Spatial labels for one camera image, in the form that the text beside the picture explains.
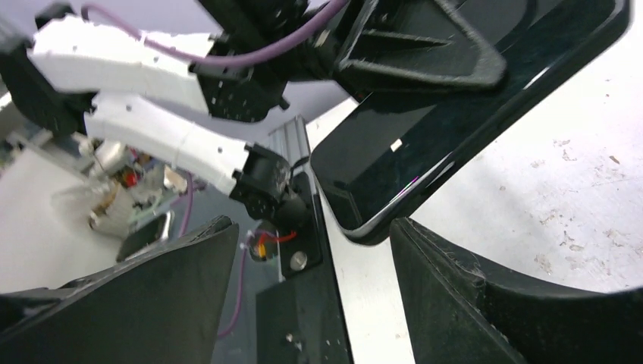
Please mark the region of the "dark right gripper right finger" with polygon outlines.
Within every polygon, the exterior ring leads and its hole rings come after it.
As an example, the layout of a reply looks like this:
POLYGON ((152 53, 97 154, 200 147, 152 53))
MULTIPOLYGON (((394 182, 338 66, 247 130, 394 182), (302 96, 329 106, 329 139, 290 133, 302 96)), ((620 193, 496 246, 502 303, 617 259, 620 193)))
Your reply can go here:
POLYGON ((492 262, 409 218, 390 242, 418 363, 640 363, 642 291, 597 293, 492 262))

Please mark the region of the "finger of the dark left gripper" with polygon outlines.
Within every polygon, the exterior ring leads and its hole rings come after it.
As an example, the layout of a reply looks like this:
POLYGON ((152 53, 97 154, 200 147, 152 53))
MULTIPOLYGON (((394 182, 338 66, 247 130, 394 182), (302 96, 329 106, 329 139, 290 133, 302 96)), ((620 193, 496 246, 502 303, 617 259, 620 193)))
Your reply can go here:
POLYGON ((335 74, 365 91, 487 89, 507 63, 460 1, 365 1, 347 8, 335 74))

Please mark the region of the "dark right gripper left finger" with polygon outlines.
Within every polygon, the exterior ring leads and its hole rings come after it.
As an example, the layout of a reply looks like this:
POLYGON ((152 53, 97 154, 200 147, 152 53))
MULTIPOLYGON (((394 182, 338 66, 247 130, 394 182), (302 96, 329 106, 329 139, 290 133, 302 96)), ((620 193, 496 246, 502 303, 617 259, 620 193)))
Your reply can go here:
POLYGON ((1 296, 3 363, 208 363, 239 227, 192 233, 56 289, 1 296))

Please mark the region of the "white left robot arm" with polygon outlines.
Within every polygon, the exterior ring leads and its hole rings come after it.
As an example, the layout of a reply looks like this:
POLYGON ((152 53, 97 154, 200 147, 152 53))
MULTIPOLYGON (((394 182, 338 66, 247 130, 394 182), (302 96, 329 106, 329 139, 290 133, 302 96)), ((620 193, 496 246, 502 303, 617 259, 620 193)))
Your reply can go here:
POLYGON ((27 36, 1 25, 1 76, 27 119, 119 141, 204 178, 255 220, 294 231, 309 205, 287 160, 162 108, 254 123, 289 82, 354 92, 489 89, 507 64, 449 1, 204 1, 222 28, 138 30, 94 4, 55 2, 27 36))

